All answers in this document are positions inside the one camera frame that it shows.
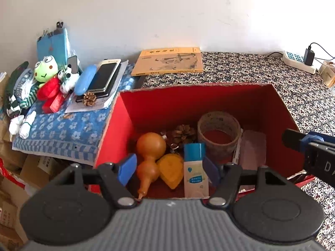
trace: smartphone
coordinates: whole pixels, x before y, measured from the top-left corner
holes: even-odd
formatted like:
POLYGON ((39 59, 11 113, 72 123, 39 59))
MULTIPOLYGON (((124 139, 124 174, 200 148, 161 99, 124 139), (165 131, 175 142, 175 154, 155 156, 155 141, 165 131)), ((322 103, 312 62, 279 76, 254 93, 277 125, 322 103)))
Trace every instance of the smartphone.
MULTIPOLYGON (((111 92, 111 90, 112 90, 112 88, 113 88, 113 86, 114 86, 115 80, 116 80, 116 78, 118 77, 120 68, 121 68, 121 63, 118 65, 116 71, 114 72, 113 77, 112 77, 112 79, 111 79, 111 81, 110 81, 110 83, 109 83, 109 85, 108 85, 106 91, 105 91, 105 92, 98 92, 98 93, 95 93, 95 96, 97 97, 97 99, 98 99, 98 98, 103 98, 103 97, 109 96, 109 94, 110 94, 110 92, 111 92)), ((76 102, 77 102, 77 103, 80 103, 80 102, 82 102, 83 100, 84 100, 84 96, 83 96, 83 95, 80 95, 80 96, 77 96, 76 102)))
POLYGON ((88 91, 93 93, 105 92, 119 64, 117 62, 102 64, 93 77, 88 91))
POLYGON ((79 73, 79 71, 78 71, 78 59, 77 59, 76 55, 68 58, 67 59, 67 64, 71 65, 71 69, 72 69, 73 73, 79 73))

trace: red cardboard box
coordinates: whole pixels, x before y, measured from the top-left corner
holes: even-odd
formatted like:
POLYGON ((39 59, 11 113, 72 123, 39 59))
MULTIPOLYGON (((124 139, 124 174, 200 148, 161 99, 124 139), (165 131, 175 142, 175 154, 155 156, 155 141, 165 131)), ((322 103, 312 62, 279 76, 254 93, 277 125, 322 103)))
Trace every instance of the red cardboard box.
MULTIPOLYGON (((285 129, 298 130, 298 127, 274 87, 259 83, 170 86, 120 93, 95 166, 117 163, 134 152, 131 144, 134 136, 174 129, 180 124, 196 126, 203 114, 216 110, 230 113, 244 130, 266 134, 266 165, 284 177, 302 170, 303 155, 286 148, 281 141, 285 129)), ((183 183, 172 191, 158 179, 151 184, 147 197, 184 197, 183 183)))

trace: yellow book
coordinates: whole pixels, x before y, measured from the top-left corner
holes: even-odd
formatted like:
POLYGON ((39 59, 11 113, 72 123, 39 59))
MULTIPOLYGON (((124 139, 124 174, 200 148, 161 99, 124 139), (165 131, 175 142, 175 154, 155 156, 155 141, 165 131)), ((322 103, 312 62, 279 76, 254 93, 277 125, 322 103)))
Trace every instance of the yellow book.
POLYGON ((203 71, 200 48, 173 47, 142 51, 131 75, 202 73, 203 71))

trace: pink item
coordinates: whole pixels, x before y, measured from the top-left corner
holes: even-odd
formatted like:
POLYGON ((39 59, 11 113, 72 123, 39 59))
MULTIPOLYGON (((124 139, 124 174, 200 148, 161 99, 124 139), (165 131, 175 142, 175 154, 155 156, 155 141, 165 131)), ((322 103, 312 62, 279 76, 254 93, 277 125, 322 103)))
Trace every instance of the pink item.
POLYGON ((246 130, 241 141, 241 155, 239 164, 245 170, 257 170, 265 165, 266 135, 261 132, 246 130))

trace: small bottle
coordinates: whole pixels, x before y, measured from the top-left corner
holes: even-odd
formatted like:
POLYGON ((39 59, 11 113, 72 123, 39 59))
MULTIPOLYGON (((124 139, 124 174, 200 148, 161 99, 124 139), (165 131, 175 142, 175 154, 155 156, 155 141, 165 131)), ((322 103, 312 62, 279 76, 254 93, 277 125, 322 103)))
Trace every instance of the small bottle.
POLYGON ((204 157, 204 143, 184 145, 184 191, 186 198, 205 198, 209 196, 208 177, 202 168, 204 157))

